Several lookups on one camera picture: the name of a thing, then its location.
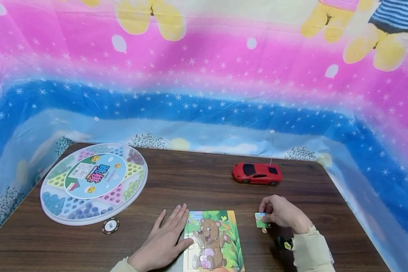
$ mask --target red toy car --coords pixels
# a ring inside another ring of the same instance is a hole
[[[274,164],[241,162],[233,167],[233,178],[242,183],[276,185],[281,182],[283,175]]]

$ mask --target white cloud print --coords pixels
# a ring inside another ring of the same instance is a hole
[[[238,144],[236,146],[229,145],[203,145],[196,149],[196,151],[207,152],[207,153],[228,153],[228,154],[255,154],[258,147],[255,144]]]

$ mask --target beige sleeve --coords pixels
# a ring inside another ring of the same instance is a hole
[[[295,234],[292,251],[298,272],[335,272],[332,266],[334,260],[325,237],[315,226],[307,234]]]
[[[137,272],[130,264],[127,263],[128,257],[119,261],[110,272]]]

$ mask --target striped shirt print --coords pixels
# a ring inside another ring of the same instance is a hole
[[[319,2],[327,6],[354,12],[357,10],[360,0],[319,0]]]
[[[372,19],[400,29],[408,29],[408,0],[382,0]]]

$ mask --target wrist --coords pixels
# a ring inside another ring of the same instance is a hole
[[[313,223],[311,222],[310,218],[308,218],[307,215],[304,215],[303,217],[295,221],[295,223],[292,226],[292,230],[295,234],[299,234],[299,235],[307,234],[308,230],[312,226],[313,226]]]
[[[127,263],[137,272],[148,272],[151,270],[146,263],[145,258],[139,257],[139,250],[128,258]]]

